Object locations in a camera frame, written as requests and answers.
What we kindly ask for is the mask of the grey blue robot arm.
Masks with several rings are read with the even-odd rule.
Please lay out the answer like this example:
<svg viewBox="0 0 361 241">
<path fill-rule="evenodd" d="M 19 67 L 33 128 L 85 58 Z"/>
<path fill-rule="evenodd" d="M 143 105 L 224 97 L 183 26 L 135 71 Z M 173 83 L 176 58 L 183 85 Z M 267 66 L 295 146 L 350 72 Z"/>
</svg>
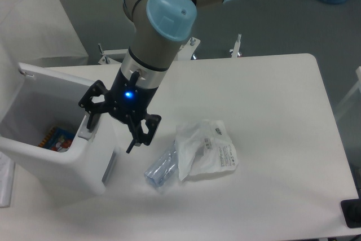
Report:
<svg viewBox="0 0 361 241">
<path fill-rule="evenodd" d="M 122 0 L 136 33 L 110 89 L 93 83 L 79 101 L 92 130 L 101 114 L 126 124 L 131 146 L 149 145 L 161 121 L 147 112 L 183 42 L 187 41 L 200 7 L 231 0 Z"/>
</svg>

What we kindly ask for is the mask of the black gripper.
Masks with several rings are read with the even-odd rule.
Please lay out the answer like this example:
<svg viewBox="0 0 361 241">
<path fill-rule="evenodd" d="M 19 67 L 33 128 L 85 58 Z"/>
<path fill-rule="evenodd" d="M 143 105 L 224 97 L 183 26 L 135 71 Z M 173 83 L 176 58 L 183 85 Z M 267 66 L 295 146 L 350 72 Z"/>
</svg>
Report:
<svg viewBox="0 0 361 241">
<path fill-rule="evenodd" d="M 147 108 L 158 88 L 147 89 L 138 86 L 137 83 L 140 82 L 138 72 L 131 77 L 133 80 L 128 80 L 119 69 L 110 92 L 101 80 L 96 80 L 78 102 L 78 105 L 89 114 L 86 125 L 89 131 L 94 129 L 102 113 L 109 112 L 112 117 L 127 124 L 133 137 L 126 150 L 127 154 L 134 146 L 139 147 L 142 144 L 149 146 L 161 122 L 160 115 L 147 113 Z M 93 98 L 100 96 L 104 97 L 102 102 L 93 102 Z"/>
</svg>

